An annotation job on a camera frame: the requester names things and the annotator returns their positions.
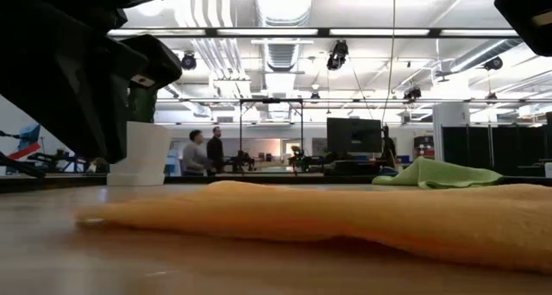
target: black partition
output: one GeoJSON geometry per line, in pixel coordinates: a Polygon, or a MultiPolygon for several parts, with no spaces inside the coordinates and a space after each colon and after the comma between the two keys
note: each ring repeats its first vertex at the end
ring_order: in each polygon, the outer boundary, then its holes
{"type": "Polygon", "coordinates": [[[504,175],[542,175],[549,158],[546,127],[443,127],[442,141],[445,161],[504,175]]]}

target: green towel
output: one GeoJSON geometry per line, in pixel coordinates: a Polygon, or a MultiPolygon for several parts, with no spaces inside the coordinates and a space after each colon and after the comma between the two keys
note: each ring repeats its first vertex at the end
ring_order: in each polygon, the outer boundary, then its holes
{"type": "Polygon", "coordinates": [[[376,185],[408,185],[422,188],[464,188],[494,185],[502,175],[486,169],[475,169],[418,157],[396,177],[379,176],[376,185]]]}

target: table surface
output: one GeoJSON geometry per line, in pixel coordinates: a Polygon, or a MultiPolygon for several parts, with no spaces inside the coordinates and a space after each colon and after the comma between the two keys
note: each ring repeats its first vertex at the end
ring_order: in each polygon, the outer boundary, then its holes
{"type": "Polygon", "coordinates": [[[549,276],[446,264],[369,242],[240,241],[78,228],[72,219],[79,206],[198,187],[85,187],[0,195],[0,294],[552,293],[549,276]]]}

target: man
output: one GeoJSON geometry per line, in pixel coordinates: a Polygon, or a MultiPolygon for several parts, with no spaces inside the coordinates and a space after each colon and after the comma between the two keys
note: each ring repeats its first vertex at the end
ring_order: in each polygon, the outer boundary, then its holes
{"type": "Polygon", "coordinates": [[[182,175],[204,176],[204,170],[210,170],[211,162],[199,147],[204,142],[204,135],[200,130],[190,133],[191,143],[182,152],[182,175]]]}
{"type": "Polygon", "coordinates": [[[223,132],[220,127],[213,128],[213,137],[207,142],[207,158],[209,158],[213,167],[216,169],[217,173],[222,173],[224,169],[224,152],[223,152],[223,142],[221,141],[221,136],[223,132]]]}

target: towel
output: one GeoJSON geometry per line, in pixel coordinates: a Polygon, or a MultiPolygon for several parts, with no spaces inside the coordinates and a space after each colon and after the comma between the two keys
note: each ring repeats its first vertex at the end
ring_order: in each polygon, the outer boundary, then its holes
{"type": "Polygon", "coordinates": [[[502,176],[494,171],[458,166],[447,162],[418,157],[394,178],[379,176],[375,185],[408,185],[431,188],[465,188],[469,186],[495,185],[502,176]]]}
{"type": "Polygon", "coordinates": [[[278,242],[354,237],[439,260],[552,273],[552,189],[322,191],[217,182],[83,208],[80,223],[278,242]]]}

